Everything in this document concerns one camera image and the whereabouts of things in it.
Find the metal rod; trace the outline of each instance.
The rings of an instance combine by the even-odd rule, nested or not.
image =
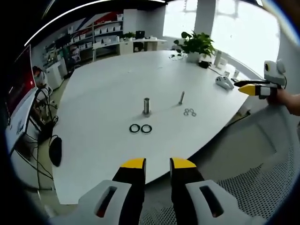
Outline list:
[[[144,98],[144,110],[143,114],[145,116],[150,116],[150,99],[148,97]]]
[[[184,97],[184,91],[181,94],[180,101],[178,103],[179,105],[182,105],[183,97]]]

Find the window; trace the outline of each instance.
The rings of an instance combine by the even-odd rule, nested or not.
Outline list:
[[[165,9],[163,36],[181,38],[183,31],[191,32],[195,27],[198,0],[175,0]]]
[[[239,0],[217,0],[211,39],[214,47],[263,77],[265,60],[276,61],[279,25],[264,9]]]

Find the black rubber ring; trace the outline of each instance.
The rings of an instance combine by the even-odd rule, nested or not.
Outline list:
[[[143,127],[144,127],[144,126],[147,126],[147,127],[149,127],[149,131],[147,131],[147,132],[146,132],[146,131],[144,131],[144,130],[143,130]],[[145,124],[145,125],[143,125],[143,126],[142,126],[142,128],[141,128],[141,131],[142,131],[144,134],[148,134],[148,133],[150,133],[150,132],[151,132],[151,130],[152,130],[152,127],[151,127],[149,124]]]
[[[132,127],[133,126],[136,126],[138,129],[137,129],[137,131],[133,131],[132,130]],[[131,132],[131,133],[137,133],[137,132],[139,132],[140,131],[140,129],[141,129],[141,127],[140,127],[140,125],[138,125],[138,124],[132,124],[130,127],[129,127],[129,131]]]

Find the potted plant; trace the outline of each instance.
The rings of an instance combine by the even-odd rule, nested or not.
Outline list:
[[[122,34],[120,37],[126,39],[127,41],[132,41],[132,38],[135,38],[135,34],[133,32],[128,32],[126,34]]]
[[[183,53],[187,54],[187,62],[198,63],[200,54],[205,59],[206,55],[211,56],[215,51],[211,44],[213,40],[203,32],[201,34],[196,34],[194,31],[192,34],[182,32],[181,37],[183,38],[183,44],[180,44],[179,40],[174,41],[180,47],[176,50],[178,52],[177,56],[182,56]],[[203,68],[207,68],[210,64],[211,62],[205,62],[204,60],[199,62],[199,66]]]

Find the white pot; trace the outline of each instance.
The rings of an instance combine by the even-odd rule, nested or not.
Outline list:
[[[193,52],[187,54],[187,62],[198,63],[199,61],[199,53]]]

